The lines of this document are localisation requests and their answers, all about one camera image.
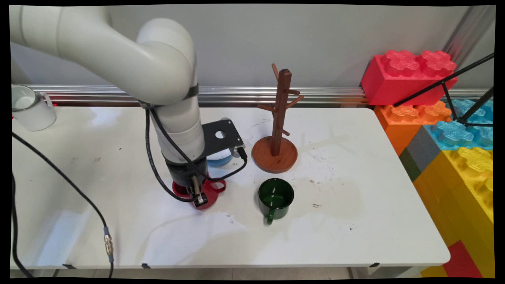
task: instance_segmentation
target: cable connector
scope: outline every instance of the cable connector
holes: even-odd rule
[[[245,153],[244,147],[237,148],[237,152],[244,161],[247,161],[247,154]]]
[[[104,241],[105,241],[105,251],[107,252],[107,255],[109,256],[109,262],[114,261],[114,247],[112,245],[112,237],[111,234],[109,234],[109,228],[104,227]]]

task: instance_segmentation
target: wooden round base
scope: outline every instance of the wooden round base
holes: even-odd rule
[[[289,170],[296,159],[298,151],[296,146],[286,138],[281,140],[281,150],[278,156],[273,157],[270,152],[270,142],[272,137],[263,137],[252,148],[252,157],[256,165],[269,173],[281,173]]]

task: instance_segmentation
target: black mounting plate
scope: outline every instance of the black mounting plate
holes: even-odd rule
[[[204,129],[205,149],[198,159],[207,157],[224,149],[243,147],[244,142],[230,119],[222,119],[202,125]],[[222,131],[223,138],[216,133]]]

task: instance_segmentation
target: white mug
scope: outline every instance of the white mug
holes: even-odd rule
[[[35,93],[27,86],[14,85],[12,94],[12,116],[29,131],[46,129],[56,121],[51,99],[46,93]]]

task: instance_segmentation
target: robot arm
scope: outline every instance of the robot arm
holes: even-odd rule
[[[193,41],[177,22],[150,20],[134,42],[111,27],[105,7],[10,5],[9,20],[11,41],[78,63],[150,104],[146,107],[155,105],[156,110],[150,110],[150,114],[156,122],[158,142],[170,174],[178,185],[189,188],[198,197],[194,201],[197,207],[207,202],[204,193],[199,192],[208,172],[206,156],[240,147],[244,165],[226,176],[246,165],[247,155],[231,121],[220,127],[231,127],[228,133],[237,136],[205,151],[206,137],[214,137],[222,129],[210,131],[207,127],[208,134],[204,135],[194,92],[197,79]]]
[[[11,41],[73,61],[155,105],[182,101],[197,85],[189,33],[175,21],[153,19],[137,42],[111,27],[105,7],[9,6]]]

